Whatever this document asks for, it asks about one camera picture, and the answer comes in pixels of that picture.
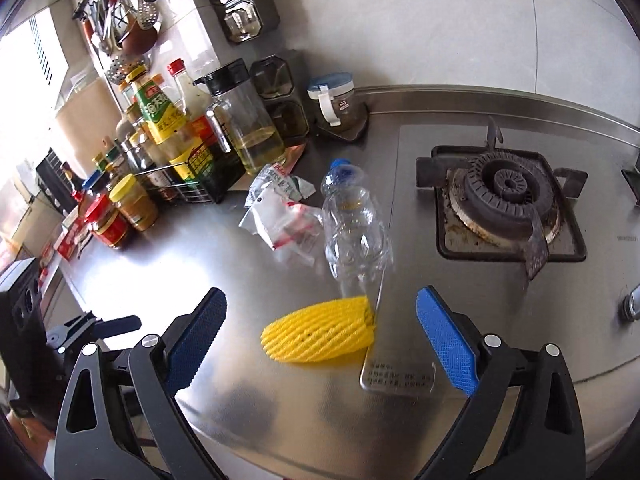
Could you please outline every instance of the dark blue gripper pad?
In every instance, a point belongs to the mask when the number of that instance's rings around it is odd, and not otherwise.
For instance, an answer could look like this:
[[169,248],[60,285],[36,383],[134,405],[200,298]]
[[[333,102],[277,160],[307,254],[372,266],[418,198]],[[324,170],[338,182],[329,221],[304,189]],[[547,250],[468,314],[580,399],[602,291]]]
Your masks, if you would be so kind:
[[169,370],[164,389],[170,396],[191,384],[225,317],[226,296],[215,290],[206,305],[194,314],[167,357]]
[[418,292],[415,313],[449,381],[471,397],[478,387],[476,356],[429,288]]

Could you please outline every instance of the kitchen counter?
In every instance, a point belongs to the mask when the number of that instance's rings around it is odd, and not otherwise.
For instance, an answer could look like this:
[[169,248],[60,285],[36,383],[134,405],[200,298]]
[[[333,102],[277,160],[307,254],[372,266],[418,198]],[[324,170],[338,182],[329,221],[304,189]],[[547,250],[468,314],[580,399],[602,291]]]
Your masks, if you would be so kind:
[[[239,229],[245,193],[230,193],[219,205],[169,207],[121,252],[92,241],[79,260],[61,263],[76,299],[103,319],[140,316],[141,331],[107,341],[127,348],[147,333],[161,334],[211,286],[220,288],[226,321],[192,385],[177,395],[201,437],[296,480],[408,479],[464,402],[415,320],[416,292],[434,285],[481,332],[518,348],[547,342],[561,348],[594,458],[640,408],[640,332],[616,315],[640,282],[640,210],[620,173],[634,166],[640,132],[594,110],[494,89],[367,89],[366,95],[372,115],[365,138],[345,145],[316,137],[294,173],[319,188],[331,160],[351,159],[369,174],[390,225],[395,265],[380,291],[368,291],[378,299],[378,328],[367,357],[357,352],[302,366],[264,354],[260,333],[270,322],[344,291],[321,250],[313,267],[284,262]],[[522,264],[456,262],[438,254],[433,191],[416,192],[415,157],[430,156],[440,144],[482,146],[487,114],[500,125],[505,148],[541,152],[552,168],[588,172],[574,204],[588,250],[584,262],[548,263],[527,283]],[[318,192],[308,203],[321,201]],[[360,379],[363,362],[385,357],[398,366],[432,368],[433,383],[412,396],[401,388],[364,389],[361,380],[370,384]],[[504,409],[513,401],[509,396]],[[500,418],[502,434],[509,416]],[[501,440],[494,433],[483,460]]]

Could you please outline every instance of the red bottle cap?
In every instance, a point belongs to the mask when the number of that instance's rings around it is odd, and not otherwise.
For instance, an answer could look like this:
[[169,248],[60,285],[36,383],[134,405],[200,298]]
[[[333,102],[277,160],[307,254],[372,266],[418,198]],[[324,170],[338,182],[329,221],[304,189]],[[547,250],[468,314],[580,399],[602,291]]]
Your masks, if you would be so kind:
[[89,209],[84,213],[84,221],[87,223],[97,221],[102,213],[104,213],[107,208],[111,205],[111,200],[106,195],[100,195],[96,200],[92,202],[89,206]]
[[166,69],[169,71],[169,74],[175,76],[178,72],[184,70],[184,61],[181,59],[176,59],[172,61],[166,66]]

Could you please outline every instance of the burner cap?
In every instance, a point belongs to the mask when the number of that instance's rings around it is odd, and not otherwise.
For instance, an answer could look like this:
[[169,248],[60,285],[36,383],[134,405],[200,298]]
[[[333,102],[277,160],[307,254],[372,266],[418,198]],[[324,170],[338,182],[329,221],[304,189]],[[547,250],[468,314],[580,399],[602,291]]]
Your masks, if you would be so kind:
[[534,163],[499,150],[471,160],[465,197],[465,209],[485,229],[517,238],[531,232],[526,205],[533,204],[544,221],[554,201],[551,184]]

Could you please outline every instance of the yellow foam net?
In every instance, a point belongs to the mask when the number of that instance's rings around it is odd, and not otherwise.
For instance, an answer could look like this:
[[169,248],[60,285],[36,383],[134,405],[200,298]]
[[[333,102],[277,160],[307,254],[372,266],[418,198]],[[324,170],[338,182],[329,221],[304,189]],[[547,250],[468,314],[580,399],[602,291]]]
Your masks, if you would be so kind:
[[267,355],[281,363],[332,359],[373,343],[373,315],[366,296],[318,303],[292,312],[262,331]]

